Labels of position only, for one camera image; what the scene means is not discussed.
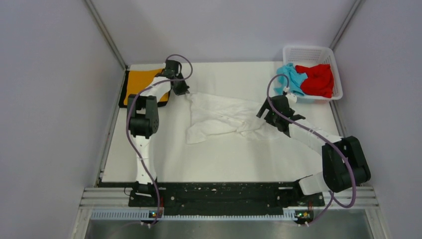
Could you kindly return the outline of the white t-shirt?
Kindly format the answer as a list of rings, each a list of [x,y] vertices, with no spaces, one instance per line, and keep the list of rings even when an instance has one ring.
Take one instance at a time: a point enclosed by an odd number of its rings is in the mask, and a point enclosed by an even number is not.
[[[191,123],[186,143],[196,144],[210,136],[236,133],[248,140],[276,140],[284,135],[256,116],[257,102],[204,93],[190,93]]]

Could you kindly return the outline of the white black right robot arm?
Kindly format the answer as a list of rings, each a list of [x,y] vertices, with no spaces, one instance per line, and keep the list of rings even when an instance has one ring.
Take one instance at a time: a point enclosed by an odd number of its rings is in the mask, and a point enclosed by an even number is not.
[[[338,193],[371,179],[359,140],[354,136],[333,135],[313,126],[304,116],[295,113],[286,94],[267,98],[257,117],[321,156],[322,171],[298,180],[299,187],[292,191],[296,204],[305,205],[312,194]]]

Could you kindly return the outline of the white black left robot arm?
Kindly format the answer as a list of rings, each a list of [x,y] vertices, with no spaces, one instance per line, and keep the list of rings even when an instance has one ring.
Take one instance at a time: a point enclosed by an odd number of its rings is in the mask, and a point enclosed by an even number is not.
[[[158,102],[170,91],[176,95],[189,92],[182,75],[182,64],[166,60],[164,68],[154,75],[151,83],[127,99],[126,136],[136,155],[136,186],[134,191],[148,206],[159,201],[153,159],[150,156],[151,137],[158,131]]]

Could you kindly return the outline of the teal t-shirt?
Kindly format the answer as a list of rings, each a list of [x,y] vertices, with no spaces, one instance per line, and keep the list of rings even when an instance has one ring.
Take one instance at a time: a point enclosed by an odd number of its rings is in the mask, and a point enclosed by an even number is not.
[[[305,96],[306,94],[301,89],[302,83],[308,78],[306,73],[299,73],[296,71],[295,66],[293,63],[288,63],[280,68],[277,69],[276,74],[286,75],[279,76],[277,78],[278,85],[274,87],[274,92],[277,94],[282,94],[283,89],[288,87],[290,92],[297,95],[297,96]]]

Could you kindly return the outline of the red t-shirt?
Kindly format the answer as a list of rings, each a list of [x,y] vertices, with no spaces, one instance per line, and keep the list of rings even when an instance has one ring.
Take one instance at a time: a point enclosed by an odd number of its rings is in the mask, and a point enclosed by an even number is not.
[[[334,76],[329,64],[318,64],[313,67],[295,66],[299,73],[306,73],[308,78],[302,83],[301,89],[306,95],[331,98],[334,87]]]

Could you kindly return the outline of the white plastic laundry basket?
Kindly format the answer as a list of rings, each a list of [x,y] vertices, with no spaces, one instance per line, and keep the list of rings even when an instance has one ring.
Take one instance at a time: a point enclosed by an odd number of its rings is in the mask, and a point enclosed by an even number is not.
[[[301,103],[340,100],[341,80],[334,53],[321,46],[285,46],[283,60],[292,68],[290,89]]]

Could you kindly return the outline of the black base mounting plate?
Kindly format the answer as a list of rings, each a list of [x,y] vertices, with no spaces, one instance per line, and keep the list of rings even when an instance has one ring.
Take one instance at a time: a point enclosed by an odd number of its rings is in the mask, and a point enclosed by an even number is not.
[[[275,216],[288,207],[325,206],[322,193],[304,195],[298,182],[99,183],[126,188],[129,207],[159,208],[166,216]]]

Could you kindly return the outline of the aluminium frame rail left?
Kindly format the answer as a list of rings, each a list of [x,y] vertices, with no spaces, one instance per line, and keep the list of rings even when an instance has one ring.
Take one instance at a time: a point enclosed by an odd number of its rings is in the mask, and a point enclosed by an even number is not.
[[[108,80],[108,82],[104,82],[105,96],[107,99],[103,100],[102,103],[106,107],[106,115],[104,133],[102,135],[96,164],[96,177],[93,183],[94,186],[97,186],[102,179],[106,166],[111,136],[117,118],[118,97],[122,89],[124,71],[127,69],[127,64],[123,59],[123,56],[118,49],[106,22],[104,21],[104,16],[99,10],[97,2],[95,0],[84,0],[83,3],[101,36],[102,42],[107,46],[107,49],[112,56],[113,62],[117,64],[116,75],[109,75],[110,80]]]

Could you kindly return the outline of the aluminium front rail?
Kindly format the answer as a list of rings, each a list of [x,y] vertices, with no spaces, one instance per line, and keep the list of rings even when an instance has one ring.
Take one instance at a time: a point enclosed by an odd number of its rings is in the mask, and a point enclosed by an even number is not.
[[[174,206],[176,203],[186,204],[188,202],[198,203],[251,203],[258,202],[267,205],[280,205],[283,208],[323,208],[327,206],[331,199],[328,192],[323,192],[305,199],[290,199],[285,195],[265,196],[253,194],[247,196],[242,192],[232,192],[212,189],[210,191],[202,190],[198,193],[189,193],[186,197],[179,195],[165,195],[161,192],[160,196],[164,199],[160,203],[161,207],[165,205]],[[124,188],[85,188],[79,204],[80,207],[156,207],[157,203],[153,198],[135,198],[129,195],[129,190]]]

